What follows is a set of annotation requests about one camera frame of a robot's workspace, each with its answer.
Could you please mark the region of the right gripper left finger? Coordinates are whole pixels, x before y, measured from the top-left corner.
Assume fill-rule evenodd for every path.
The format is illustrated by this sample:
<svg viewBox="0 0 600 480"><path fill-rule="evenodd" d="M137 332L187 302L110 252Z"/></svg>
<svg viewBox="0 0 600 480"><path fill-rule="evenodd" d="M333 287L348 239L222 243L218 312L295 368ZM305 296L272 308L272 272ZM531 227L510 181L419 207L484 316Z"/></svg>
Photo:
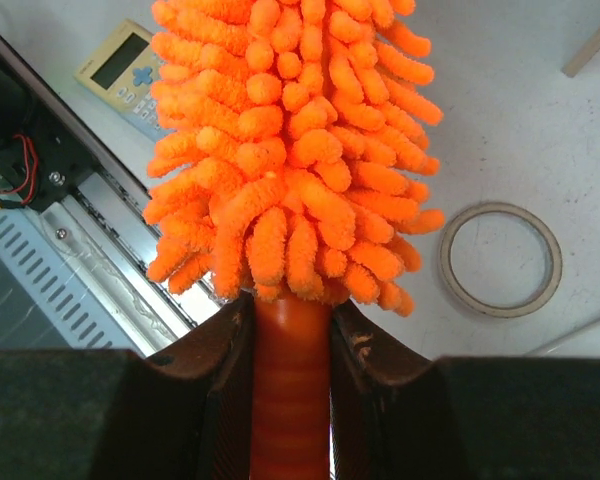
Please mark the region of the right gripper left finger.
<svg viewBox="0 0 600 480"><path fill-rule="evenodd" d="M142 358L0 351L0 479L245 479L253 300Z"/></svg>

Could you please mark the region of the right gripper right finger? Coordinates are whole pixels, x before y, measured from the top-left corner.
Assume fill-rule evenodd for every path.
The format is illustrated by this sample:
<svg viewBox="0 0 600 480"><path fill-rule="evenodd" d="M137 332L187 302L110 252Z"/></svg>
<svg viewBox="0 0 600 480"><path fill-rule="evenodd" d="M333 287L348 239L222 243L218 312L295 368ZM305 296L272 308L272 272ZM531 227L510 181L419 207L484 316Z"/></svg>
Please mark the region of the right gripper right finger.
<svg viewBox="0 0 600 480"><path fill-rule="evenodd" d="M340 479L600 479L600 359L430 361L351 302L331 347Z"/></svg>

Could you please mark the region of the clear tape roll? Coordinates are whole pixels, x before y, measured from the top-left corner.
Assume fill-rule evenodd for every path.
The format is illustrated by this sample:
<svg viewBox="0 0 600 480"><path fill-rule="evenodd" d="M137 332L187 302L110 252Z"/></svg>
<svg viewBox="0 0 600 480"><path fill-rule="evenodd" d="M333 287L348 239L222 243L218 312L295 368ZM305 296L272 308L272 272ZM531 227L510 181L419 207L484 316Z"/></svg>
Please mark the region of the clear tape roll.
<svg viewBox="0 0 600 480"><path fill-rule="evenodd" d="M529 210L500 201L476 203L449 221L438 264L458 303L494 319L540 310L563 276L561 246L549 226Z"/></svg>

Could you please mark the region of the orange chenille duster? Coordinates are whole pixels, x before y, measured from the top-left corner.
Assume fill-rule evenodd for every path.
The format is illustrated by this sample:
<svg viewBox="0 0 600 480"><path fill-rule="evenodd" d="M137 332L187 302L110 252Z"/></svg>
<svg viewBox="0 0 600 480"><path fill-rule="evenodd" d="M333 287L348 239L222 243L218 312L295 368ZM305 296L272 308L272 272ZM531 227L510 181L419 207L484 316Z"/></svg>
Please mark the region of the orange chenille duster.
<svg viewBox="0 0 600 480"><path fill-rule="evenodd" d="M151 92L167 130L148 166L160 228L148 277L204 276L257 307L249 475L329 475L329 317L347 300L400 316L411 235L440 229L423 178L442 111L412 1L158 1Z"/></svg>

